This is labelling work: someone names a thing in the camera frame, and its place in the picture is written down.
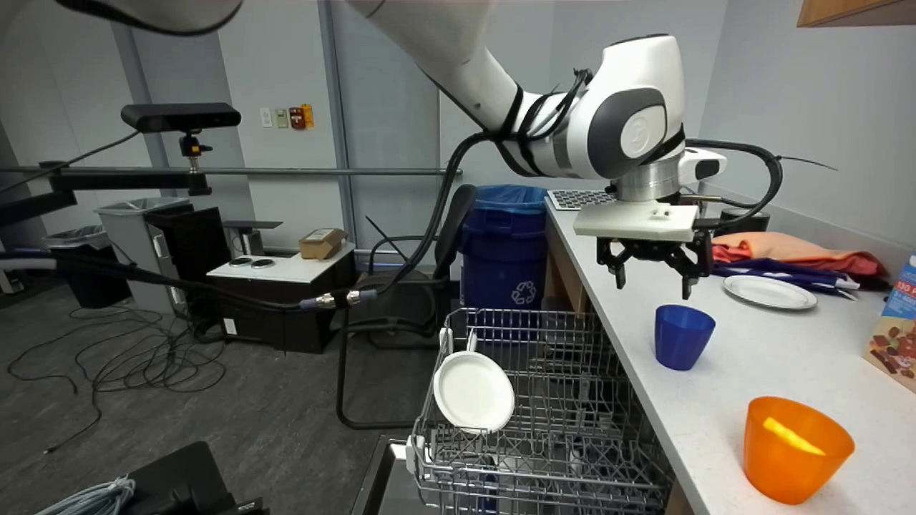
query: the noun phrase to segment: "countertop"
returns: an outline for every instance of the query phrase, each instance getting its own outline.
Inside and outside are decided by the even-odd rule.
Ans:
[[[626,264],[626,287],[595,264],[592,238],[572,232],[575,211],[553,211],[575,271],[648,408],[693,511],[867,511],[916,508],[916,395],[865,360],[882,295],[819,295],[811,313],[774,313],[732,301],[722,277],[704,277],[681,301],[681,277],[665,264]],[[662,304],[691,304],[715,318],[715,334],[693,371],[656,363],[652,318]],[[742,471],[745,416],[759,395],[811,403],[835,418],[855,453],[802,506],[785,506]]]

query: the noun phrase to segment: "office chair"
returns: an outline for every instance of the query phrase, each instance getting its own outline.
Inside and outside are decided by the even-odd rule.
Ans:
[[[457,255],[460,242],[460,227],[463,217],[475,199],[475,187],[457,187],[447,217],[436,238],[436,268],[427,271],[410,271],[393,291],[384,297],[357,305],[344,315],[340,327],[340,360],[339,360],[339,420],[350,430],[407,430],[412,420],[354,420],[347,416],[347,347],[354,334],[364,334],[376,350],[393,350],[393,351],[436,351],[436,334],[443,324],[443,318],[453,313],[453,304],[457,301],[457,280],[449,277],[449,268]],[[357,290],[381,290],[393,280],[397,268],[381,268],[377,251],[386,245],[407,242],[407,240],[423,240],[423,234],[397,234],[397,238],[381,238],[367,264],[367,275],[357,280]],[[393,340],[410,338],[412,344],[377,344],[376,338],[386,334]]]

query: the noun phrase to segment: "wall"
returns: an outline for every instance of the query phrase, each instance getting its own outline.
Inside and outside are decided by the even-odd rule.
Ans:
[[[110,24],[32,0],[5,24],[0,46],[0,119],[21,167],[67,161],[115,137],[131,101]],[[85,167],[148,167],[144,141],[82,161]],[[45,232],[101,224],[95,207],[152,192],[79,192],[78,202],[44,217]]]
[[[606,42],[671,31],[681,41],[688,131],[696,131],[711,94],[724,8],[728,0],[507,0],[492,5],[487,46],[523,89],[560,92],[572,84],[572,68],[599,65]],[[472,131],[475,122],[440,96],[440,161]],[[475,148],[463,164],[475,184],[517,181],[492,148]]]
[[[347,167],[377,169],[354,181],[357,242],[371,245],[377,232],[417,234],[427,228],[437,178],[384,178],[386,169],[437,169],[437,89],[364,15],[331,0],[334,55],[347,122]]]
[[[731,0],[704,135],[838,169],[787,164],[774,202],[797,221],[787,228],[824,245],[865,238],[908,248],[916,242],[916,29],[797,29],[798,8],[798,0]],[[754,198],[764,178],[732,161],[718,187]]]
[[[220,48],[246,169],[334,169],[339,142],[327,89],[321,2],[258,0],[220,29]],[[313,131],[261,125],[261,108],[313,102]],[[253,178],[254,217],[283,221],[267,245],[296,248],[317,227],[344,227],[339,184]]]
[[[137,61],[135,101],[144,102],[230,102],[230,79],[217,35],[204,38],[167,38],[137,29],[122,29],[122,61]],[[164,151],[164,167],[185,169],[180,154],[180,135],[154,135],[154,147]],[[213,147],[201,158],[201,169],[240,169],[237,128],[207,128],[201,142]],[[253,221],[254,207],[246,178],[210,174],[213,195],[191,198],[198,210],[217,207],[224,221]]]

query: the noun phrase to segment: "red cloth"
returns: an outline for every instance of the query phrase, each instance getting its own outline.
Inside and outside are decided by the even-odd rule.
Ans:
[[[844,271],[860,277],[884,275],[882,260],[867,251],[832,251],[781,232],[735,232],[714,240],[715,264],[739,264],[739,260],[759,260],[759,257],[798,264],[798,267],[824,268],[824,271]]]

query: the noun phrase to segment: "dish rack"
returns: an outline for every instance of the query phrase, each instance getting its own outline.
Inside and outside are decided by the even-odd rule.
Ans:
[[[407,470],[440,511],[662,511],[672,484],[665,453],[592,315],[460,308],[512,381],[512,420],[492,434],[449,427],[427,391]]]

